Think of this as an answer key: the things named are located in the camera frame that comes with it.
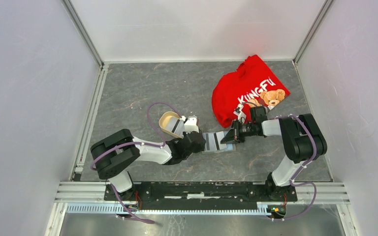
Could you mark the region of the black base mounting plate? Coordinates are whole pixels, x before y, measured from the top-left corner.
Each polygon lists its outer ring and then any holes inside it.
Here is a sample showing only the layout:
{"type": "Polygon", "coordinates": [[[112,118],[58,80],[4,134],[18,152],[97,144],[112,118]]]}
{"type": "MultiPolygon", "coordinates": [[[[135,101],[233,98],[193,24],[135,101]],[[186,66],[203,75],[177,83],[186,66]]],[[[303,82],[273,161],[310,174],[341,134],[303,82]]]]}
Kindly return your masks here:
{"type": "Polygon", "coordinates": [[[141,210],[241,210],[257,203],[272,205],[298,200],[296,189],[268,195],[265,182],[152,182],[143,181],[119,194],[123,202],[137,201],[141,210]]]}

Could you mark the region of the beige oval tray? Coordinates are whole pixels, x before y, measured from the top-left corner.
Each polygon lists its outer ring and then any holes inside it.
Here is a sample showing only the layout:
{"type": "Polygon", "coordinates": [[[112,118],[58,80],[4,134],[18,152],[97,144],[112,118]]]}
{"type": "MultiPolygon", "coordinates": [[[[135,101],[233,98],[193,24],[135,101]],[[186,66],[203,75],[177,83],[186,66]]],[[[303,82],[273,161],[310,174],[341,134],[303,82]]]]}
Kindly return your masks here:
{"type": "Polygon", "coordinates": [[[170,132],[170,120],[172,117],[175,117],[177,119],[181,119],[181,117],[176,113],[176,112],[173,112],[173,111],[169,111],[169,112],[165,112],[161,118],[159,119],[159,126],[161,128],[161,130],[173,137],[175,137],[171,132],[170,132]]]}

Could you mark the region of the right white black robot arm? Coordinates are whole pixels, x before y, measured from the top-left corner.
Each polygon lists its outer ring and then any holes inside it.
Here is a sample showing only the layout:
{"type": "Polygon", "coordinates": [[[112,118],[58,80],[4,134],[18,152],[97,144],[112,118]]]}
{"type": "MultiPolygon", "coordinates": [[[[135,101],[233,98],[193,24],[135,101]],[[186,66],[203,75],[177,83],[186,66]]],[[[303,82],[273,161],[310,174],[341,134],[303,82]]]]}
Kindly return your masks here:
{"type": "Polygon", "coordinates": [[[250,136],[281,136],[285,156],[269,174],[264,188],[265,196],[276,201],[295,186],[295,179],[303,169],[327,152],[327,142],[312,114],[269,119],[266,107],[256,106],[250,108],[250,116],[250,121],[234,120],[220,142],[237,144],[250,136]]]}

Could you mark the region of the aluminium frame rail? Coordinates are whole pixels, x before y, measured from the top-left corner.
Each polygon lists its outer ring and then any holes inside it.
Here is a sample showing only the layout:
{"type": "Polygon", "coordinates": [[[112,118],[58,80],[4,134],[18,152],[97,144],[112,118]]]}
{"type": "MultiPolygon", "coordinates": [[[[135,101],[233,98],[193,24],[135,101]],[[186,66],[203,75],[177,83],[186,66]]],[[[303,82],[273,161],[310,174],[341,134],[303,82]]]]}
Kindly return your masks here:
{"type": "Polygon", "coordinates": [[[270,215],[291,205],[347,205],[346,188],[338,182],[288,186],[269,192],[262,182],[137,182],[118,202],[106,182],[61,182],[56,202],[69,213],[270,215]]]}

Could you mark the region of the red kung fu t-shirt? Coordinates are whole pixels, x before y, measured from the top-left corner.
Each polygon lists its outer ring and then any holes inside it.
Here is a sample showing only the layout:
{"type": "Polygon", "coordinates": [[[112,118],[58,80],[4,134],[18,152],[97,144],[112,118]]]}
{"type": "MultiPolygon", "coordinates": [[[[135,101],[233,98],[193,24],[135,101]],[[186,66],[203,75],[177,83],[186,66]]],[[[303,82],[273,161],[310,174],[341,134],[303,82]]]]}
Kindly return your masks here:
{"type": "Polygon", "coordinates": [[[234,119],[234,110],[243,104],[246,121],[251,121],[250,108],[264,106],[273,109],[290,95],[287,87],[258,56],[247,57],[238,68],[219,80],[212,93],[212,110],[223,128],[234,119]]]}

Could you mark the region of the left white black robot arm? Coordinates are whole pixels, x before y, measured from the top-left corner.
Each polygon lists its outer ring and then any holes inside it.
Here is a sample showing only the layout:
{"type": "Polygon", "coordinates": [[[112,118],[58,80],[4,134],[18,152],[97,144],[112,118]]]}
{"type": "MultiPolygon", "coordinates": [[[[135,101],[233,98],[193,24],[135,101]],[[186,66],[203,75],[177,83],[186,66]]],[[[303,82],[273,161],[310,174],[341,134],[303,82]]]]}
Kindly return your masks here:
{"type": "Polygon", "coordinates": [[[135,187],[126,168],[135,161],[176,165],[194,153],[204,151],[206,140],[196,131],[184,133],[165,143],[141,140],[128,129],[122,129],[91,146],[93,162],[90,169],[99,179],[108,180],[122,200],[130,200],[135,187]]]}

